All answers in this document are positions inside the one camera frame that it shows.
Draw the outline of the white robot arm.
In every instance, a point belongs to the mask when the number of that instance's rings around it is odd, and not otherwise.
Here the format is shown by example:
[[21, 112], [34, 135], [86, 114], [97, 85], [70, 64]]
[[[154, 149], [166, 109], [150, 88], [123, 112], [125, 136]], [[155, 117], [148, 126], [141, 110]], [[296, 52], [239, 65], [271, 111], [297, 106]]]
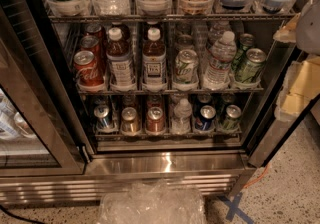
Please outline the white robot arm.
[[320, 0], [309, 0], [273, 38], [295, 43], [299, 50], [311, 55], [302, 62], [292, 62], [276, 101], [276, 119], [290, 122], [320, 94]]

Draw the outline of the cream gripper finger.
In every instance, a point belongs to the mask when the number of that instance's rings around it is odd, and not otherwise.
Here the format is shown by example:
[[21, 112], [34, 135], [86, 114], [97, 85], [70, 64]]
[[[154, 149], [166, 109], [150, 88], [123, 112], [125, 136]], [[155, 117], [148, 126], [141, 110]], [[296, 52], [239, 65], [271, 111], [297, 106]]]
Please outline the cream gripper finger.
[[299, 21], [300, 14], [296, 14], [284, 26], [276, 31], [273, 39], [282, 43], [295, 43], [296, 42], [296, 27]]
[[276, 119], [289, 122], [297, 118], [319, 94], [320, 57], [311, 55], [302, 62], [293, 61], [276, 101]]

